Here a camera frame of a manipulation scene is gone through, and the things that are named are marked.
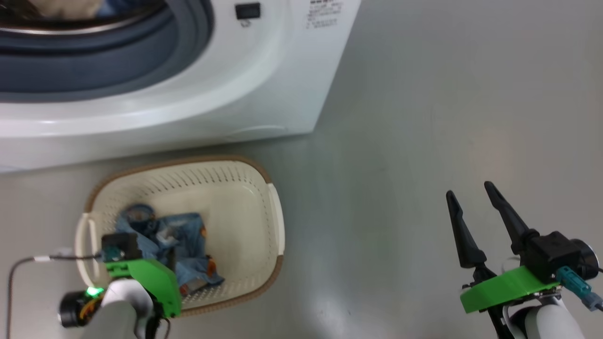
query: washing machine drum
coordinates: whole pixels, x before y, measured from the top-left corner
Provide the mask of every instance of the washing machine drum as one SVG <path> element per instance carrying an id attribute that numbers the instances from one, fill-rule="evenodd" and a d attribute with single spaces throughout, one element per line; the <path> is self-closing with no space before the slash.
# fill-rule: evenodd
<path id="1" fill-rule="evenodd" d="M 199 58 L 209 0 L 165 0 L 121 17 L 0 22 L 0 101 L 85 100 L 145 88 Z"/>

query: front-loading washing machine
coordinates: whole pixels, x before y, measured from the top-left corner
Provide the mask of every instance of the front-loading washing machine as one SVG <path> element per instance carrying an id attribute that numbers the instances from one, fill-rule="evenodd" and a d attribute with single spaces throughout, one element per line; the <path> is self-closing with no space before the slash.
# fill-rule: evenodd
<path id="1" fill-rule="evenodd" d="M 0 22 L 0 171 L 309 133 L 360 0 Z"/>

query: gray floor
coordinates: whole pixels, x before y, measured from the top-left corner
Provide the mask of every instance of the gray floor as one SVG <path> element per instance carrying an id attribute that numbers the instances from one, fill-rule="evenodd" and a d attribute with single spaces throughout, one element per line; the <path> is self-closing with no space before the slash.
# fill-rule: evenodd
<path id="1" fill-rule="evenodd" d="M 174 321 L 172 338 L 494 338 L 458 299 L 471 272 L 444 193 L 455 190 L 494 271 L 510 241 L 484 180 L 531 227 L 603 251 L 601 13 L 594 0 L 365 1 L 314 134 L 2 176 L 0 265 L 70 247 L 110 173 L 243 154 L 280 192 L 283 271 L 259 299 Z M 82 287 L 75 265 L 29 265 L 16 283 L 13 338 L 78 337 L 54 316 Z M 602 315 L 565 299 L 600 337 Z"/>

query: laundry basket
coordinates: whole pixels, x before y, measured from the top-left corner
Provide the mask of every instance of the laundry basket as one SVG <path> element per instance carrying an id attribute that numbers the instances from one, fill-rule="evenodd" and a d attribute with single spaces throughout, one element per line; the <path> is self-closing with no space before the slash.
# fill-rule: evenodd
<path id="1" fill-rule="evenodd" d="M 182 315 L 248 301 L 276 280 L 285 249 L 282 209 L 270 177 L 250 160 L 238 156 L 196 157 L 109 177 L 93 190 L 86 203 L 76 229 L 75 254 L 99 251 L 101 237 L 115 231 L 120 211 L 135 203 L 152 206 L 157 217 L 198 212 L 203 219 L 207 254 L 214 258 L 225 281 L 184 297 Z M 109 284 L 102 263 L 79 261 L 78 269 L 88 286 Z"/>

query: basket handle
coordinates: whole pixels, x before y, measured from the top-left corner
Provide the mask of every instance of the basket handle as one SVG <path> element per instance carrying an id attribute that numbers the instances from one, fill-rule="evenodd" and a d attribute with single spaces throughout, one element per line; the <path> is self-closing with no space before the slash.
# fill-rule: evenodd
<path id="1" fill-rule="evenodd" d="M 90 232 L 90 243 L 92 245 L 92 253 L 98 252 L 98 241 L 96 237 L 96 223 L 91 219 L 90 214 L 84 213 L 75 229 L 75 255 L 85 256 L 84 246 L 86 245 L 86 229 Z M 90 272 L 90 266 L 83 260 L 77 260 L 77 268 L 80 272 L 80 276 L 84 283 L 89 287 L 98 287 L 100 279 L 100 266 L 96 260 L 92 261 L 92 273 Z"/>
<path id="2" fill-rule="evenodd" d="M 270 201 L 272 202 L 273 220 L 276 222 L 276 236 L 279 242 L 279 255 L 285 253 L 285 218 L 283 207 L 280 205 L 279 193 L 272 183 L 268 184 Z"/>

